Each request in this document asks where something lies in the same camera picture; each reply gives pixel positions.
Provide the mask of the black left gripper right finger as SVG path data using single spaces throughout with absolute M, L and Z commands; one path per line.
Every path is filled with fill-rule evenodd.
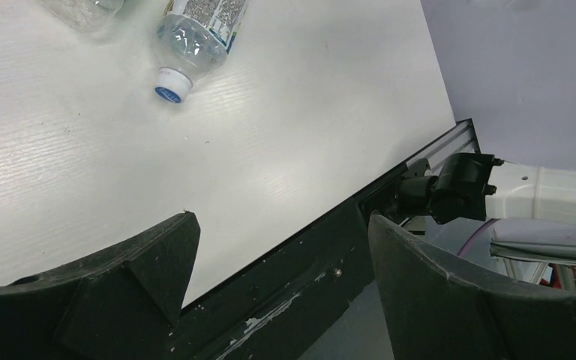
M 576 292 L 497 274 L 380 215 L 368 240 L 396 359 L 576 359 Z

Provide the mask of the Pocari Sweat clear bottle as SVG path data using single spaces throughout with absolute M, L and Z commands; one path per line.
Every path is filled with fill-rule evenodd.
M 169 1 L 152 42 L 159 61 L 156 95 L 181 104 L 195 83 L 220 68 L 248 5 L 247 0 Z

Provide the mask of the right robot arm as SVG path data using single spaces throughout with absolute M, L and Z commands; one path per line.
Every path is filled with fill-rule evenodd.
M 576 225 L 576 172 L 492 154 L 449 156 L 438 175 L 398 181 L 394 211 Z M 576 292 L 497 274 L 373 213 L 368 241 L 396 359 L 576 359 Z

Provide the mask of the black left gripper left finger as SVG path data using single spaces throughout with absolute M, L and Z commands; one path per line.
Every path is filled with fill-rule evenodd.
M 161 359 L 199 242 L 196 215 L 183 212 L 0 286 L 0 359 Z

